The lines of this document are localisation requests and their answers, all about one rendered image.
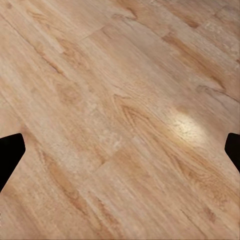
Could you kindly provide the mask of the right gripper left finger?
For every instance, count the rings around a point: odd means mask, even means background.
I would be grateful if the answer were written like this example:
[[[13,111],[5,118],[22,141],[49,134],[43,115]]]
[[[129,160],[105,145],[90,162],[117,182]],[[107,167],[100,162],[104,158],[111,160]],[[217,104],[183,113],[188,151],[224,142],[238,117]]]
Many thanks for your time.
[[[25,142],[21,133],[0,138],[0,192],[25,152]]]

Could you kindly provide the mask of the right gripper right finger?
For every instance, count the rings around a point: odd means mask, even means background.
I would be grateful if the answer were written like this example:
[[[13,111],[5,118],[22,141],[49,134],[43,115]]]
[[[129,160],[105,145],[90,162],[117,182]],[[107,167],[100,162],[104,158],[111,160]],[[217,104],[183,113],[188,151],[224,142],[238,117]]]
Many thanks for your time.
[[[240,172],[240,135],[229,133],[224,149],[237,170]]]

